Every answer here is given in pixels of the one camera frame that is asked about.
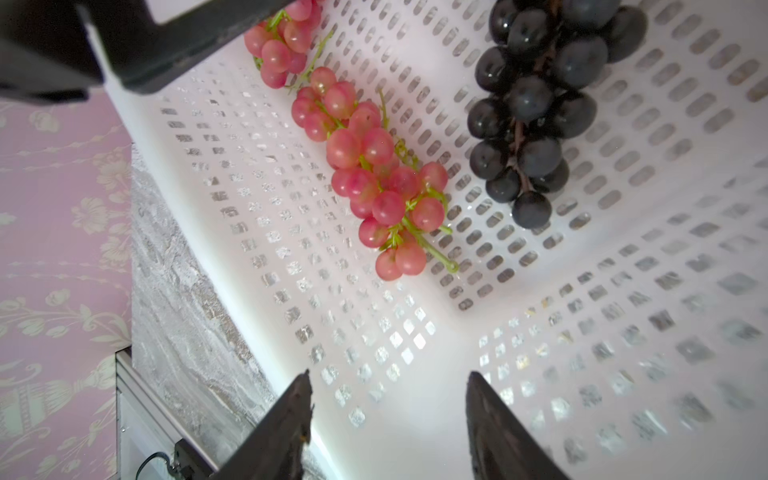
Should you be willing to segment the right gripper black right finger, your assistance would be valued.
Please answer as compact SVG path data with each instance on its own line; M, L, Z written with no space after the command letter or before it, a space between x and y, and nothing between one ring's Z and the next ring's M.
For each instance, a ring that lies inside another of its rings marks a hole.
M476 479L568 480L477 371L469 375L465 403Z

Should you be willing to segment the black grape bunch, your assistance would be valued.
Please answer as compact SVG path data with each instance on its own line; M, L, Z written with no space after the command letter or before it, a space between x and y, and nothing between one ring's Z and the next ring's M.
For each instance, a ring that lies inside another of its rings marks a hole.
M585 134L598 106L585 93L604 68L633 55L649 20L620 1L497 1L488 19L494 44L475 65L486 97L468 112L473 174L514 223L544 228L570 169L562 143Z

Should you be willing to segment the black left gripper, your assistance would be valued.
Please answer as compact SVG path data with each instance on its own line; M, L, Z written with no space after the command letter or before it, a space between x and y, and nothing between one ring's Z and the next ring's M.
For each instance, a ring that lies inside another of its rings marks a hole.
M36 105L87 100L104 83L88 26L124 88L156 93L285 5L204 1L159 23L144 1L4 1L1 96Z

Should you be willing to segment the light red grape bunch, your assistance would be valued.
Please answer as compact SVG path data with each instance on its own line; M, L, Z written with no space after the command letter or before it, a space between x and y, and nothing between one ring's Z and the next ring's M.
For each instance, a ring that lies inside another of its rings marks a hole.
M352 82L319 65L330 40L313 39L321 13L317 1L294 1L245 32L263 83L294 92L291 117L310 140L324 145L331 189L348 199L360 219L358 237L377 251L380 279L419 275L430 258L457 272L458 263L426 238L451 231L445 223L447 170L421 162L391 133L384 101L359 100Z

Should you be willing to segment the white perforated plastic basket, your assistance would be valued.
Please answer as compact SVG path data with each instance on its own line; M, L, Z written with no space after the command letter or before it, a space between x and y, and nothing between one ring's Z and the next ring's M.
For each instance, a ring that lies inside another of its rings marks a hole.
M309 372L337 479L467 479L482 374L574 479L767 475L767 5L643 1L647 37L589 86L540 229L469 167L488 1L328 1L320 64L385 101L449 175L429 261L375 272L324 149L241 40L151 95L106 88L275 389Z

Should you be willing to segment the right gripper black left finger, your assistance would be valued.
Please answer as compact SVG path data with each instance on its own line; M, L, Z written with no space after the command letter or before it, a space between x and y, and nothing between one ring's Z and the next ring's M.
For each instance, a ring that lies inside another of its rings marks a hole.
M312 386L297 375L253 432L212 475L214 479L302 479L303 450L311 442Z

